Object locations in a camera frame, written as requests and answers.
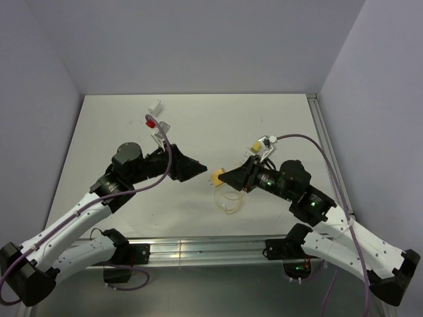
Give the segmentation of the small yellow charger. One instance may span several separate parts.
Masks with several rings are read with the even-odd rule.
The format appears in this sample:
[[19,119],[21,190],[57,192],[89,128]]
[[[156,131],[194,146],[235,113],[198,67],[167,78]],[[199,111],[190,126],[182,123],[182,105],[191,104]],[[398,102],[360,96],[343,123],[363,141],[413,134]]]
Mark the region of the small yellow charger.
[[210,183],[215,187],[218,188],[220,187],[222,184],[224,184],[223,181],[221,181],[219,179],[219,176],[225,173],[225,169],[224,168],[220,168],[219,170],[216,170],[215,172],[213,172],[211,174],[211,178],[210,178]]

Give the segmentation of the white cube socket adapter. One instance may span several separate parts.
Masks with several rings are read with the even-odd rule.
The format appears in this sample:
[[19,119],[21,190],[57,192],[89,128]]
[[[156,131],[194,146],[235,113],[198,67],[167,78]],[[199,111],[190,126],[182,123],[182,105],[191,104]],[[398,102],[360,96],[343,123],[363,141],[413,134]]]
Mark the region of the white cube socket adapter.
[[252,147],[246,147],[245,151],[241,157],[240,164],[244,164],[250,156],[261,155],[260,150],[253,149]]

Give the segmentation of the yellow dual USB charger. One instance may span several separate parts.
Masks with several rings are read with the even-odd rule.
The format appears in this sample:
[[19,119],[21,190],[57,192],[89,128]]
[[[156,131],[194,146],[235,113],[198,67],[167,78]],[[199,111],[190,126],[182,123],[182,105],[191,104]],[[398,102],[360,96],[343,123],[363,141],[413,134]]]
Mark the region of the yellow dual USB charger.
[[252,152],[252,153],[255,153],[255,154],[257,154],[257,153],[259,153],[260,152],[260,150],[262,149],[262,145],[261,145],[261,143],[260,142],[258,142],[258,141],[256,141],[253,145],[252,145],[252,147],[250,148],[250,151]]

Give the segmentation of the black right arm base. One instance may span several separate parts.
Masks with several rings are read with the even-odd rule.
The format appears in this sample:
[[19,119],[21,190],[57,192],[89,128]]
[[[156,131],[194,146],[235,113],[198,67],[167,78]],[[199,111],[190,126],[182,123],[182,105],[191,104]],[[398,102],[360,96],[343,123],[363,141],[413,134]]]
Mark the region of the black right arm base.
[[287,238],[267,239],[262,255],[268,260],[298,260],[306,258],[301,246]]

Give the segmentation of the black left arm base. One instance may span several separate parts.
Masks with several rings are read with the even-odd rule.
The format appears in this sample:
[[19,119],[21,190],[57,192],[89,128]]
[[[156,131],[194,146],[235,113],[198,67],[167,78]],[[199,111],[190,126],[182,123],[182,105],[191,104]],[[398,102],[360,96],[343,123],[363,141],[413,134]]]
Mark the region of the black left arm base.
[[149,262],[149,256],[149,244],[127,244],[117,247],[110,262],[117,265],[145,265]]

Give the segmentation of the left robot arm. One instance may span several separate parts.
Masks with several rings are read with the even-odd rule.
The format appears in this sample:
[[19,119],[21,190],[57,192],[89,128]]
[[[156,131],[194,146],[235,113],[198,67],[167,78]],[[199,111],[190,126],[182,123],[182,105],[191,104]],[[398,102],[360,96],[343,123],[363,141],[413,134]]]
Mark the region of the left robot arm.
[[98,238],[75,248],[72,244],[123,207],[135,195],[136,184],[166,177],[184,182],[206,171],[205,165],[182,154],[175,144],[149,155],[143,155],[137,143],[120,145],[104,175],[74,208],[35,237],[1,248],[1,284],[18,297],[1,304],[34,306],[64,279],[94,264],[127,269],[132,251],[128,239],[116,229],[104,230]]

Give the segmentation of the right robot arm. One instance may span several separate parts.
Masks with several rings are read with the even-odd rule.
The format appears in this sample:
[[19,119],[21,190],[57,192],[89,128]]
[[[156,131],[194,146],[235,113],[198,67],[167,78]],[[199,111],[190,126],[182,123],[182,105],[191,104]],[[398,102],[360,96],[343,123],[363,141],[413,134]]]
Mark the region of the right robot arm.
[[310,184],[311,175],[299,160],[287,160],[279,170],[271,170],[251,156],[218,178],[237,191],[261,189],[291,203],[289,211],[299,222],[286,236],[289,255],[322,258],[367,282],[378,299],[400,305],[420,254],[392,246],[348,218],[341,206]]

